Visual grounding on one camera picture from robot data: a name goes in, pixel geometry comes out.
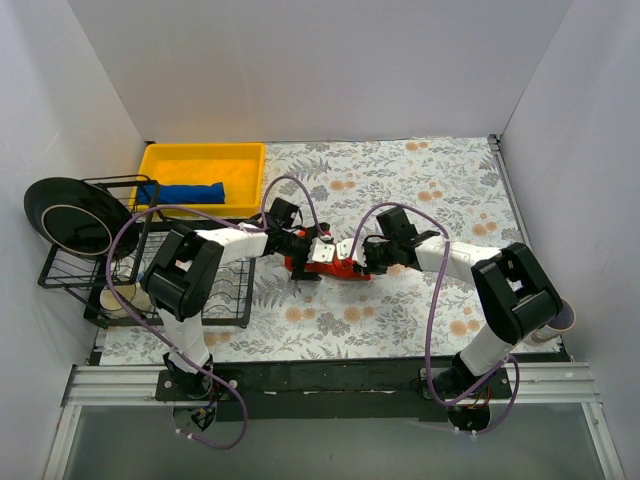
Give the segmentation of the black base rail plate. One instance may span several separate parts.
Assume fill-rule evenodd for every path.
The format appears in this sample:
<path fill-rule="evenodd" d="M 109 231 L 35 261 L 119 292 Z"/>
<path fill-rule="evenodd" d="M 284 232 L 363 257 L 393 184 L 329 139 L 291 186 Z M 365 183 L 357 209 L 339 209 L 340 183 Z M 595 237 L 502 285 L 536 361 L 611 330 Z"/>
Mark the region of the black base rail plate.
<path fill-rule="evenodd" d="M 237 383 L 252 420 L 447 420 L 423 386 L 421 357 L 222 363 L 214 373 Z"/>

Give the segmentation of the orange t shirt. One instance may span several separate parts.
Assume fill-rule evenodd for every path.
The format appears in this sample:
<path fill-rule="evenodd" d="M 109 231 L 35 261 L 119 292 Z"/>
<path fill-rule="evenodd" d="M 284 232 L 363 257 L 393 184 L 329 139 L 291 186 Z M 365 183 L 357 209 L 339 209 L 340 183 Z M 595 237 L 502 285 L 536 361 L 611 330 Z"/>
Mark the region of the orange t shirt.
<path fill-rule="evenodd" d="M 289 259 L 284 260 L 285 267 L 291 273 L 291 261 Z M 340 261 L 335 252 L 333 262 L 331 264 L 311 263 L 307 262 L 307 270 L 316 272 L 322 276 L 335 277 L 342 280 L 363 280 L 369 281 L 371 279 L 370 274 L 364 274 L 360 265 L 347 261 Z"/>

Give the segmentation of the yellow plastic bin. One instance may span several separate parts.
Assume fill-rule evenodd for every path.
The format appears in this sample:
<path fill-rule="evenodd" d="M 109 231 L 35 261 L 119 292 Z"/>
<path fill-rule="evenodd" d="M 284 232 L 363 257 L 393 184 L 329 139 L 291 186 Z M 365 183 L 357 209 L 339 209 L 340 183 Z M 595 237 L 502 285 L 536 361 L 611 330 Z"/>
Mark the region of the yellow plastic bin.
<path fill-rule="evenodd" d="M 262 143 L 151 144 L 138 174 L 167 185 L 223 186 L 222 204 L 191 207 L 222 218 L 247 218 L 262 201 L 266 146 Z"/>

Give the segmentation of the floral table mat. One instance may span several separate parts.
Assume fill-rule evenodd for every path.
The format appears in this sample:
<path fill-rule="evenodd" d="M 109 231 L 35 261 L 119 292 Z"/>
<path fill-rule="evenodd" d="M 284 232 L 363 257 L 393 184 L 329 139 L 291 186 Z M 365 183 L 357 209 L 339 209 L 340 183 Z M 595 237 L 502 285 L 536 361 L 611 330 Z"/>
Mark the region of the floral table mat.
<path fill-rule="evenodd" d="M 369 210 L 411 207 L 419 230 L 437 220 L 451 238 L 502 248 L 522 234 L 486 138 L 273 143 L 264 180 L 272 198 L 330 224 L 336 239 L 378 231 Z M 482 328 L 476 292 L 448 278 L 425 338 L 436 277 L 396 265 L 369 281 L 295 282 L 279 256 L 257 261 L 249 324 L 208 327 L 218 362 L 452 355 Z"/>

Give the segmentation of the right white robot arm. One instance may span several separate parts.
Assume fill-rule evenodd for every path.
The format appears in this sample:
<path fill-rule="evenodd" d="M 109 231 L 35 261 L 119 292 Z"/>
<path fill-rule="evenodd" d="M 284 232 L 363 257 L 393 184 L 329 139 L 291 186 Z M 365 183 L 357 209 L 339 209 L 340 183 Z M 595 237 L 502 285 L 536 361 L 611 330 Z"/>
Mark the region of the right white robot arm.
<path fill-rule="evenodd" d="M 372 207 L 382 232 L 378 241 L 354 237 L 348 257 L 363 271 L 383 274 L 393 265 L 422 273 L 436 273 L 436 285 L 425 338 L 432 338 L 441 284 L 453 278 L 473 286 L 485 324 L 471 342 L 438 375 L 425 365 L 430 397 L 443 406 L 475 397 L 489 377 L 506 362 L 529 334 L 544 327 L 563 311 L 563 301 L 531 249 L 515 242 L 504 248 L 482 247 L 451 239 L 435 219 L 432 229 L 420 232 L 408 218 L 411 207 L 385 202 Z"/>

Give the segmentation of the aluminium frame rail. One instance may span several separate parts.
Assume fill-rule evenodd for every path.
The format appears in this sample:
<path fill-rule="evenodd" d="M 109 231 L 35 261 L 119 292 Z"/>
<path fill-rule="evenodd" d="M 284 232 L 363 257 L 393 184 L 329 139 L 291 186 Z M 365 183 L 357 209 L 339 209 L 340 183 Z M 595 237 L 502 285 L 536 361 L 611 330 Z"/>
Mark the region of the aluminium frame rail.
<path fill-rule="evenodd" d="M 142 406 L 155 401 L 163 368 L 154 366 L 82 366 L 72 370 L 64 406 Z M 524 363 L 519 367 L 516 401 L 522 404 L 599 403 L 601 395 L 584 362 Z"/>

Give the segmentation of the blue rolled t shirt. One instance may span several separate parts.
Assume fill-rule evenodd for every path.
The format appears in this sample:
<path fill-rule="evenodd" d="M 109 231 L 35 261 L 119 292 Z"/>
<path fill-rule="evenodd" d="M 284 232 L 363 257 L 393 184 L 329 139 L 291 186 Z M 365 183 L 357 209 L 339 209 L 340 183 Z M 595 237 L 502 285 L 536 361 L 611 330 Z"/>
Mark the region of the blue rolled t shirt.
<path fill-rule="evenodd" d="M 211 185 L 154 184 L 139 188 L 135 194 L 140 205 L 149 205 L 153 199 L 158 204 L 224 204 L 225 191 L 221 182 Z"/>

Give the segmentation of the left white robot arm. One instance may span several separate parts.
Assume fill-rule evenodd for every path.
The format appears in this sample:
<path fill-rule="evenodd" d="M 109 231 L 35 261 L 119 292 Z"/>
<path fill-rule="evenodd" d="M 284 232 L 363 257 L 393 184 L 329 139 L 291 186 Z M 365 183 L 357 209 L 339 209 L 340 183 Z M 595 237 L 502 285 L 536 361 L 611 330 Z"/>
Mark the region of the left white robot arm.
<path fill-rule="evenodd" d="M 265 217 L 256 216 L 235 227 L 196 231 L 173 228 L 153 258 L 142 289 L 162 320 L 170 343 L 163 360 L 172 383 L 190 399 L 205 398 L 215 381 L 211 353 L 204 339 L 202 314 L 218 269 L 242 259 L 279 254 L 291 259 L 294 280 L 318 281 L 306 270 L 313 237 L 300 237 L 294 220 L 300 208 L 277 198 Z"/>

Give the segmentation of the purple ceramic mug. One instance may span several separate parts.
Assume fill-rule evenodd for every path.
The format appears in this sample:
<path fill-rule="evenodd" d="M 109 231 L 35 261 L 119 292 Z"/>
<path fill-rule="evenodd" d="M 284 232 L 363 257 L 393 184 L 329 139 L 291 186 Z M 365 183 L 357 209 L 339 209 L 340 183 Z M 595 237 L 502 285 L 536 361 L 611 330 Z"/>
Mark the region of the purple ceramic mug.
<path fill-rule="evenodd" d="M 575 312 L 573 307 L 566 301 L 562 300 L 561 312 L 549 321 L 546 325 L 538 328 L 530 333 L 524 342 L 528 345 L 545 344 L 561 334 L 570 330 L 575 324 Z"/>

